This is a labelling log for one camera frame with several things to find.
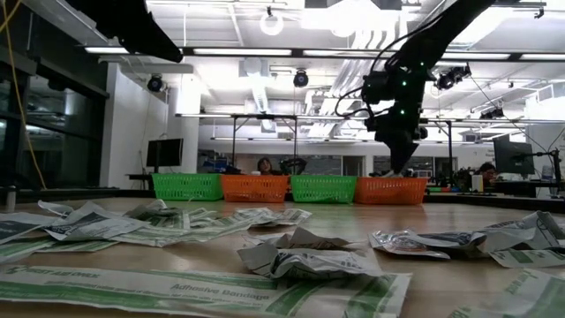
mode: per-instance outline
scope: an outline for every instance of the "ceiling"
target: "ceiling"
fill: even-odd
[[[265,4],[245,4],[245,1],[240,1],[222,5],[212,5],[206,0],[194,0],[190,5],[181,0],[171,0],[168,3],[175,1],[180,4],[165,5],[158,4],[160,0],[147,1],[147,7],[154,14],[157,24],[178,46],[351,48],[356,44],[354,34],[340,37],[335,35],[335,30],[332,32],[328,29],[302,28],[301,23],[310,17],[307,15],[310,10],[304,9],[304,0],[285,0]],[[454,0],[421,0],[421,8],[415,11],[405,12],[402,16],[390,11],[381,11],[375,15],[374,20],[369,19],[369,21],[375,25],[375,29],[379,30],[383,39],[391,34],[394,39],[402,32],[403,22],[406,23],[408,30],[411,30],[422,23],[438,5],[444,6],[434,11],[435,14],[445,8],[445,5],[453,2]],[[64,0],[24,0],[24,3],[85,45],[115,43],[108,42],[93,31],[94,23],[80,12],[75,12]],[[260,28],[260,21],[266,13],[268,4],[272,5],[274,15],[282,17],[283,20],[283,28],[278,35],[267,35]],[[484,36],[471,40],[471,44],[455,46],[455,49],[505,52],[565,50],[565,7],[546,7],[546,15],[541,19],[533,18],[536,9],[500,12],[503,14],[494,15],[498,19],[498,24],[494,24],[491,29],[486,23],[479,26]],[[348,23],[354,23],[358,17],[360,16],[343,12],[333,16],[329,25],[347,26]],[[268,27],[274,24],[274,21],[267,20]],[[377,48],[382,48],[382,41],[379,44]],[[205,107],[243,105],[245,100],[253,98],[249,78],[239,76],[241,60],[242,58],[236,57],[185,58],[183,63],[195,67],[206,88],[202,99]],[[290,72],[271,72],[274,76],[266,79],[264,84],[269,100],[298,102],[305,102],[307,92],[310,90],[328,90],[340,84],[336,77],[345,70],[343,66],[347,63],[343,59],[264,58],[264,60],[271,67],[288,66],[292,72],[297,68],[306,69],[310,78],[306,88],[294,88],[293,73]],[[152,63],[163,63],[163,61],[151,57],[132,57],[127,63],[123,63],[123,71],[129,72],[135,69],[136,75],[143,80],[149,76],[148,73],[143,72],[143,66]],[[426,87],[423,107],[428,110],[426,112],[428,116],[468,116],[471,109],[488,102],[485,95],[490,99],[502,99],[505,102],[504,107],[508,110],[521,110],[524,107],[525,96],[535,94],[537,89],[546,87],[551,81],[565,80],[565,64],[559,63],[471,63],[470,67],[477,84],[471,79],[466,79],[455,88],[444,92],[438,92],[431,84]],[[368,71],[368,65],[359,64],[356,71],[357,76],[361,76]],[[163,77],[174,86],[179,81],[180,75],[172,73],[164,74]],[[478,86],[484,90],[484,93],[478,89]]]

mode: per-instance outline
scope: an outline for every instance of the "computer monitor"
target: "computer monitor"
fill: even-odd
[[[147,147],[147,167],[159,172],[160,166],[180,166],[183,154],[183,140],[150,140]]]
[[[506,173],[531,175],[535,173],[531,144],[494,140],[496,170]]]

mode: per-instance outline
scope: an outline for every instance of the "table surface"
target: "table surface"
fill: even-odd
[[[151,199],[94,200],[110,211],[126,211]],[[78,208],[84,201],[64,202]],[[221,211],[225,216],[235,208],[269,207],[273,210],[302,208],[313,215],[301,224],[322,236],[344,239],[366,239],[368,233],[413,229],[416,232],[471,231],[492,223],[520,219],[529,211],[483,208],[455,204],[424,204],[416,207],[281,204],[218,202],[167,202],[171,207],[206,208]],[[35,204],[17,206],[18,211],[40,212]],[[554,216],[558,223],[565,217]],[[292,231],[294,227],[250,229],[251,234]],[[160,269],[206,270],[249,273],[236,251],[245,242],[242,232],[206,243],[180,243],[164,248],[118,244],[93,254],[32,254],[17,264],[96,269]],[[520,272],[505,269],[494,260],[435,261],[419,258],[399,258],[374,251],[382,269],[393,273],[413,273],[401,317],[447,317],[456,307],[477,305],[496,297]],[[565,276],[565,269],[544,269]],[[5,317],[166,317],[160,314],[130,314],[118,310],[91,307],[26,303],[0,304]]]

